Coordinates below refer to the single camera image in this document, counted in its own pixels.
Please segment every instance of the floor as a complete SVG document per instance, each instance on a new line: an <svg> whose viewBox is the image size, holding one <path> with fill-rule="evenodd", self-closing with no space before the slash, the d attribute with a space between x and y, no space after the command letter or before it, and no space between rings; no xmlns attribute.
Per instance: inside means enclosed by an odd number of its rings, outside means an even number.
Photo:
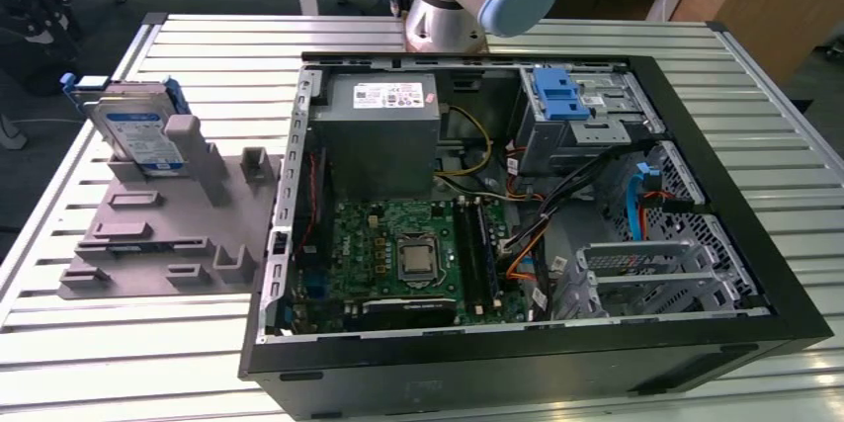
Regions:
<svg viewBox="0 0 844 422"><path fill-rule="evenodd" d="M389 15L385 0L318 0L325 15ZM183 14L294 15L297 0L73 0L85 30L79 71L110 74L147 12ZM7 37L0 36L0 58L14 51ZM844 153L844 63L830 63L813 53L783 88L793 99L813 99L807 119L835 151ZM33 98L0 71L0 113L26 134L29 143L19 151L0 149L0 260L14 241L14 228L26 217L53 177L63 153L75 136L81 117L66 98Z"/></svg>

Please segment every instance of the aluminum table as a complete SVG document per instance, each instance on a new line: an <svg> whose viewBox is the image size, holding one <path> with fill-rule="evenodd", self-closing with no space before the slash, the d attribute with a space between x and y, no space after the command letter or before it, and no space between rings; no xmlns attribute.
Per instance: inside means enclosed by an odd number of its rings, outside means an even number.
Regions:
<svg viewBox="0 0 844 422"><path fill-rule="evenodd" d="M303 50L398 51L390 18L147 16L115 78L171 74L223 154L283 153ZM494 52L653 56L833 331L844 333L844 166L726 33L702 24L546 21ZM283 420L235 378L247 295L63 301L59 273L105 192L90 123L0 267L5 421ZM403 416L402 420L841 420L844 336L685 394Z"/></svg>

